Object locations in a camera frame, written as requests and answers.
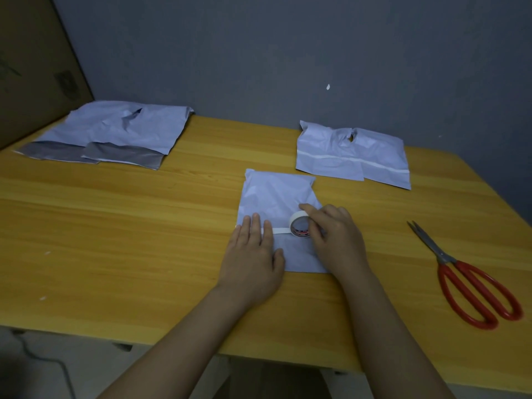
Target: finger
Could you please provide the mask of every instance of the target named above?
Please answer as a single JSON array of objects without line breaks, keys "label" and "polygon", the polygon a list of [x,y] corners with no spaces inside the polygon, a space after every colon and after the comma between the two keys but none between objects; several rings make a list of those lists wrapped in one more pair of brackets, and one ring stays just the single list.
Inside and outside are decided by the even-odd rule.
[{"label": "finger", "polygon": [[243,246],[247,244],[249,240],[249,224],[251,223],[251,218],[249,215],[244,216],[242,221],[242,226],[240,227],[240,232],[238,233],[238,241],[236,242],[237,246]]},{"label": "finger", "polygon": [[308,203],[302,203],[299,205],[300,209],[304,210],[309,217],[316,221],[320,227],[328,231],[334,223],[334,219],[330,215],[325,214],[323,211],[319,211],[314,206]]},{"label": "finger", "polygon": [[270,252],[273,249],[273,229],[271,222],[268,220],[264,220],[264,234],[262,235],[261,246],[265,246]]},{"label": "finger", "polygon": [[342,215],[344,217],[346,217],[347,219],[349,220],[352,220],[353,218],[351,217],[351,214],[349,213],[349,211],[347,211],[347,208],[345,207],[339,207],[338,208],[338,211],[340,211],[340,213],[342,213]]},{"label": "finger", "polygon": [[261,244],[261,216],[253,213],[251,219],[251,232],[249,233],[248,244],[259,246]]},{"label": "finger", "polygon": [[343,217],[342,213],[340,213],[336,206],[333,206],[332,204],[327,204],[320,208],[320,210],[329,214],[332,218],[336,218],[337,220],[341,220]]},{"label": "finger", "polygon": [[279,278],[280,281],[285,273],[285,255],[282,248],[276,249],[273,254],[273,274]]},{"label": "finger", "polygon": [[315,248],[319,248],[323,245],[323,235],[321,234],[320,227],[316,224],[314,220],[309,220],[309,235],[312,239],[312,243]]},{"label": "finger", "polygon": [[229,237],[229,242],[227,242],[227,248],[233,248],[236,245],[236,241],[238,241],[238,234],[240,234],[240,228],[241,225],[237,225],[235,229],[233,229],[233,232],[231,233],[231,236]]}]

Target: forearm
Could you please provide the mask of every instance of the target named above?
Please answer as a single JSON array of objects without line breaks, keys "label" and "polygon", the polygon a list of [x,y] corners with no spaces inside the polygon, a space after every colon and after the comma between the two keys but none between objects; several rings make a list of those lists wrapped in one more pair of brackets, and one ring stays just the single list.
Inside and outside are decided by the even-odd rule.
[{"label": "forearm", "polygon": [[360,361],[375,398],[454,398],[369,268],[342,286]]},{"label": "forearm", "polygon": [[99,399],[188,398],[211,357],[246,307],[214,288]]}]

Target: wooden table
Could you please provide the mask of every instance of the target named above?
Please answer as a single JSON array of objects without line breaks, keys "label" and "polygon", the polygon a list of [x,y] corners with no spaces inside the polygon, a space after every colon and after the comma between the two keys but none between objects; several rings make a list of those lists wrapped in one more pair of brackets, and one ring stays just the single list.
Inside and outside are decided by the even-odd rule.
[{"label": "wooden table", "polygon": [[[0,324],[157,342],[216,283],[246,168],[300,173],[299,133],[192,116],[158,171],[3,150]],[[446,381],[532,392],[531,228],[456,155],[406,153],[412,191],[317,177],[316,195],[353,214],[371,267]],[[462,321],[441,293],[434,255],[407,220],[505,284],[525,318],[501,319],[494,331]],[[361,369],[346,303],[330,275],[287,273],[221,353]]]}]

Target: scissors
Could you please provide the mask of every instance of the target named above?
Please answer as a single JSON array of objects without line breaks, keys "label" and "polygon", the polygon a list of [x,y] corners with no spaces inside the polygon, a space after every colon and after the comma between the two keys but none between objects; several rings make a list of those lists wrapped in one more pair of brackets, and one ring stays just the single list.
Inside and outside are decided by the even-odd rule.
[{"label": "scissors", "polygon": [[[467,323],[479,328],[479,329],[495,329],[498,325],[498,320],[493,315],[493,313],[471,292],[471,290],[458,278],[458,276],[451,270],[448,263],[452,263],[460,273],[471,283],[474,288],[490,303],[490,305],[495,309],[495,311],[501,315],[504,319],[509,321],[517,321],[523,317],[523,310],[521,304],[517,301],[515,296],[510,293],[508,288],[504,287],[501,283],[495,280],[493,277],[483,272],[481,269],[476,268],[475,266],[470,265],[469,263],[459,261],[452,257],[451,255],[446,254],[443,250],[440,249],[438,245],[429,237],[429,235],[423,231],[423,229],[416,224],[415,221],[412,223],[408,222],[412,231],[427,245],[430,250],[436,254],[436,259],[438,261],[438,280],[439,285],[442,288],[443,295],[449,302],[451,308]],[[489,291],[484,284],[473,274],[481,276],[488,282],[490,282],[499,292],[508,300],[512,307],[512,313],[509,313],[501,302]],[[462,308],[458,306],[454,297],[449,291],[445,277],[458,288],[458,291],[475,307],[475,309],[484,317],[484,321],[479,321],[468,315]]]}]

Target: right hand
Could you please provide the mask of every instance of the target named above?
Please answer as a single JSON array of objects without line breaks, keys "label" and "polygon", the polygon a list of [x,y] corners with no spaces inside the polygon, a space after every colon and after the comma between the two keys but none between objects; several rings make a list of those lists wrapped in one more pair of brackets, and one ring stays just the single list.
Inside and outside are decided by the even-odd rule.
[{"label": "right hand", "polygon": [[362,233],[349,211],[331,204],[319,210],[307,203],[299,207],[310,217],[309,234],[320,261],[340,283],[358,276],[361,271],[371,272]]}]

